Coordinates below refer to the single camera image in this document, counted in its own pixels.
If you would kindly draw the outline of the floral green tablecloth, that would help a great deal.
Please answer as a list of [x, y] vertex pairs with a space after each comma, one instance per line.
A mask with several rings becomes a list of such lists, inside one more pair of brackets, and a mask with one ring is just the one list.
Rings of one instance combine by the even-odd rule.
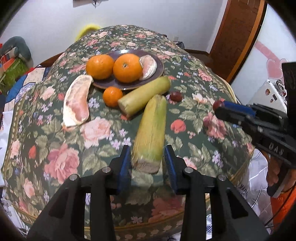
[[88, 96], [90, 120], [70, 129], [63, 126], [66, 91], [85, 74], [87, 60], [119, 50], [156, 55], [171, 90], [181, 93], [181, 102], [167, 102], [166, 144], [201, 174], [222, 173], [234, 185], [240, 184], [254, 147], [241, 128], [218, 120], [212, 109], [216, 100], [234, 101], [231, 87], [160, 33], [133, 25], [105, 27], [72, 44], [10, 107], [13, 118], [2, 167], [1, 204], [25, 231], [70, 174], [94, 174], [125, 145], [133, 145], [141, 116], [126, 118], [107, 107], [95, 87]]

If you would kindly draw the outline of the blue patchwork quilt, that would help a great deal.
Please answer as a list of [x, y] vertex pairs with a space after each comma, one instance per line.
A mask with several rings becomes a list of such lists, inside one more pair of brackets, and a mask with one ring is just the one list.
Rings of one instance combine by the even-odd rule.
[[10, 89], [6, 97], [4, 111], [12, 111], [15, 104], [36, 84], [45, 80], [49, 67], [37, 67], [23, 75]]

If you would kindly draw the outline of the corn cob green husk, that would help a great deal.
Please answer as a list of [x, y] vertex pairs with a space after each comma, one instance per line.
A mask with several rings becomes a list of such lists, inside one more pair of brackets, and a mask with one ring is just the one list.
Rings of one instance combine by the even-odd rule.
[[132, 165], [140, 171], [155, 174], [163, 158], [167, 116], [167, 101], [155, 95], [147, 103], [132, 149]]

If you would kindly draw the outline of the wall mounted television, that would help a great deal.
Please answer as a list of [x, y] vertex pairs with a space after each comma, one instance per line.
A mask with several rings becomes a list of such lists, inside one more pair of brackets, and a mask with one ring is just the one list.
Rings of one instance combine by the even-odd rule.
[[74, 8], [76, 8], [79, 6], [91, 4], [92, 6], [94, 6], [96, 8], [104, 1], [108, 1], [108, 0], [73, 0], [72, 5]]

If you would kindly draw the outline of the large peeled pomelo wedge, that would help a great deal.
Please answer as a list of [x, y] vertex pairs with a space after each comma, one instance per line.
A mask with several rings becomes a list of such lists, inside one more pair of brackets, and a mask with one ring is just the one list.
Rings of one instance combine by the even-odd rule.
[[63, 103], [64, 126], [79, 126], [89, 118], [88, 93], [93, 78], [90, 75], [79, 75], [69, 86]]

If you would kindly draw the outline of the grey plush toy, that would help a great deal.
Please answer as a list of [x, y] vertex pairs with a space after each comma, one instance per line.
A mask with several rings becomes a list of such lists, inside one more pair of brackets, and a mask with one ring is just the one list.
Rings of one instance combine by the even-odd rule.
[[20, 36], [8, 39], [1, 47], [1, 57], [20, 58], [28, 68], [33, 67], [33, 60], [29, 47]]

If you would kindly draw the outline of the large orange left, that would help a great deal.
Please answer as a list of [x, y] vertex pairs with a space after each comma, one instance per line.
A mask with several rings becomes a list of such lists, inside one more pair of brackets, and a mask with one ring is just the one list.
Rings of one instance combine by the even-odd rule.
[[107, 55], [95, 55], [86, 63], [86, 73], [94, 79], [104, 80], [112, 75], [114, 59]]

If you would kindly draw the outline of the large orange with stem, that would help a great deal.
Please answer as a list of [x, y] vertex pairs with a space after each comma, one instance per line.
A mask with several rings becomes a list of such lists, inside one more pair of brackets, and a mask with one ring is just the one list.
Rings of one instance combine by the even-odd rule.
[[139, 57], [132, 53], [119, 56], [114, 62], [113, 75], [122, 83], [132, 83], [142, 77]]

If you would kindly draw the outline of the brown wooden door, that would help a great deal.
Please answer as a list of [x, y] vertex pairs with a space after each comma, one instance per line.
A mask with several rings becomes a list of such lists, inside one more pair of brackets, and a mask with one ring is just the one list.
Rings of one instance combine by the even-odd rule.
[[234, 81], [256, 41], [266, 9], [265, 1], [227, 1], [209, 57], [212, 71], [229, 84]]

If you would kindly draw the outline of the dark purple plate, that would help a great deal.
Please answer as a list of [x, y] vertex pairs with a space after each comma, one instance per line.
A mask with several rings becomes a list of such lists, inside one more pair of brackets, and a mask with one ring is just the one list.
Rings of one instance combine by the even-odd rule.
[[126, 49], [126, 50], [117, 50], [117, 51], [112, 51], [107, 53], [107, 55], [109, 55], [110, 57], [112, 57], [115, 60], [117, 60], [117, 58], [119, 58], [121, 55], [126, 54], [126, 53], [130, 53], [130, 54], [135, 54], [138, 57], [142, 57], [145, 55], [150, 55], [154, 58], [154, 60], [157, 63], [157, 69], [156, 72], [147, 80], [137, 80], [134, 81], [132, 83], [123, 83], [118, 81], [117, 78], [115, 78], [115, 76], [112, 74], [109, 78], [104, 79], [104, 80], [97, 80], [94, 79], [93, 80], [93, 85], [97, 88], [100, 89], [106, 89], [107, 87], [110, 86], [114, 86], [116, 88], [119, 88], [121, 90], [133, 90], [136, 89], [152, 80], [157, 79], [158, 77], [162, 76], [164, 73], [164, 64], [162, 63], [162, 61], [154, 54], [152, 54], [151, 52], [147, 52], [141, 49]]

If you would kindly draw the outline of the white sticker covered case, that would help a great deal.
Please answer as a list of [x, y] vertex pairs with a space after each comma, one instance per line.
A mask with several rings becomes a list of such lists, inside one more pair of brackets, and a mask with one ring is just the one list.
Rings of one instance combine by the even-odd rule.
[[248, 104], [261, 104], [287, 113], [286, 95], [285, 88], [280, 80], [276, 82], [266, 80], [255, 92]]

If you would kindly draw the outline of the dark red jujube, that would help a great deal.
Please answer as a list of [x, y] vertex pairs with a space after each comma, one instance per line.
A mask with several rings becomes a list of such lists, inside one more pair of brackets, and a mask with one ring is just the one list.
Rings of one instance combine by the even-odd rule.
[[170, 93], [170, 100], [174, 102], [181, 102], [183, 100], [183, 96], [179, 91], [173, 91]]
[[218, 108], [224, 107], [224, 102], [217, 100], [213, 104], [213, 111], [216, 111]]

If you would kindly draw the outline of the small mandarin orange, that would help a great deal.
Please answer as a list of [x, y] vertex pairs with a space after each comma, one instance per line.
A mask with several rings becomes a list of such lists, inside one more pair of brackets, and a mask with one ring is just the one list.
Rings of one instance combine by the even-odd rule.
[[117, 108], [118, 100], [123, 97], [123, 92], [114, 86], [107, 87], [103, 93], [103, 101], [110, 108]]

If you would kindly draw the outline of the corn cob pale husk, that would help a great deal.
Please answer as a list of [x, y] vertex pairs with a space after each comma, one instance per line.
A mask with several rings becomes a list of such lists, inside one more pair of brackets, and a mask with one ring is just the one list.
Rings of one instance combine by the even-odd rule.
[[163, 95], [171, 87], [167, 76], [159, 77], [129, 92], [118, 100], [118, 107], [126, 117], [131, 117], [142, 110], [155, 95]]

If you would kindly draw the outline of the peeled pomelo wedge on plate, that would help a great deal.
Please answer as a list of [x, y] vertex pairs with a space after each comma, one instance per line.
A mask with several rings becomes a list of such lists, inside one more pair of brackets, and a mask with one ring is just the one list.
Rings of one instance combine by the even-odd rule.
[[151, 55], [145, 55], [139, 59], [142, 66], [142, 76], [140, 80], [147, 80], [154, 75], [157, 69], [157, 62]]

